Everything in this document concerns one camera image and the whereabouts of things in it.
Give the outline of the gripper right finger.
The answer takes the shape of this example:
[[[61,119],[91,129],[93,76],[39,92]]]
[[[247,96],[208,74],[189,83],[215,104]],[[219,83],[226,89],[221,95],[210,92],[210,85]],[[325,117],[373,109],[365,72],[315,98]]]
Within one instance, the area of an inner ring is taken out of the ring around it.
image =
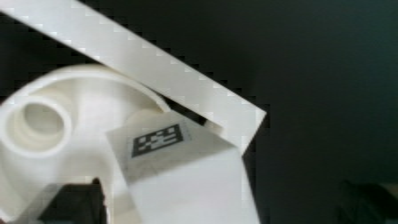
[[[336,224],[398,224],[398,183],[340,185]]]

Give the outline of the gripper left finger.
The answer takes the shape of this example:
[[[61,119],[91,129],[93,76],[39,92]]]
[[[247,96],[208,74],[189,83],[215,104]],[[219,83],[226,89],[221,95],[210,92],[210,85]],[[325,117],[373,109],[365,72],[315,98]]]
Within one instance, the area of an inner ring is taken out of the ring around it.
[[[107,224],[105,193],[100,179],[62,186],[39,215],[45,224]]]

